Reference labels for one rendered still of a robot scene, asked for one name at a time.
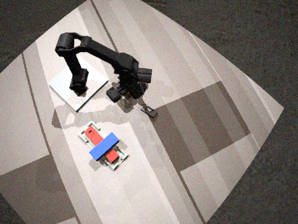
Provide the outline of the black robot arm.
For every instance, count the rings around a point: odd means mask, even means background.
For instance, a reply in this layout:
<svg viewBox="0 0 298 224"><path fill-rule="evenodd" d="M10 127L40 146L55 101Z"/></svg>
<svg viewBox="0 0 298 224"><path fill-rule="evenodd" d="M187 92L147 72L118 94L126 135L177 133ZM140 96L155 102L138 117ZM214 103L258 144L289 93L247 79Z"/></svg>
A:
<svg viewBox="0 0 298 224"><path fill-rule="evenodd" d="M81 41L80 46L74 47L74 39ZM82 36L77 32L60 34L55 52L58 56L64 57L72 74L69 89L74 91L77 96L84 94L88 89L86 83L89 72L87 68L82 68L79 63L76 54L80 52L89 53L110 63L113 66L114 74L119 74L122 83L134 80L134 83L125 89L134 99L140 98L146 92L147 85L143 82L151 83L152 69L138 67L139 62L132 55L114 52L110 48L92 40L91 37Z"/></svg>

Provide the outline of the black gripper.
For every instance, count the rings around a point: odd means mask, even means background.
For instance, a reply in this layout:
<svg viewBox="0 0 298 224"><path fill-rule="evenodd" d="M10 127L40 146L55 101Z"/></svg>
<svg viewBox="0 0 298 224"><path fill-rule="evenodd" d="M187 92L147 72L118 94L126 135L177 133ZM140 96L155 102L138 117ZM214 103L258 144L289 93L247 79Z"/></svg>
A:
<svg viewBox="0 0 298 224"><path fill-rule="evenodd" d="M128 92L125 91L125 89L129 86L132 85L134 83L134 80L127 82L127 83L122 83L122 81L120 80L119 76L118 76L118 83L119 85L115 88L110 88L106 91L107 96L114 102L116 103L121 96L125 96Z"/></svg>

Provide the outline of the blue bar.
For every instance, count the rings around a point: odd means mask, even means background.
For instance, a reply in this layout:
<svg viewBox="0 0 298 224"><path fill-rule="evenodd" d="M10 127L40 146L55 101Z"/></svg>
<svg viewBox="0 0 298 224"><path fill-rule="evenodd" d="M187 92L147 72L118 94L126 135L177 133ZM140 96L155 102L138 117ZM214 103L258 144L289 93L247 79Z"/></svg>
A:
<svg viewBox="0 0 298 224"><path fill-rule="evenodd" d="M97 162L106 153L110 151L117 143L119 143L118 137L113 133L110 133L102 142L97 144L89 153L95 158Z"/></svg>

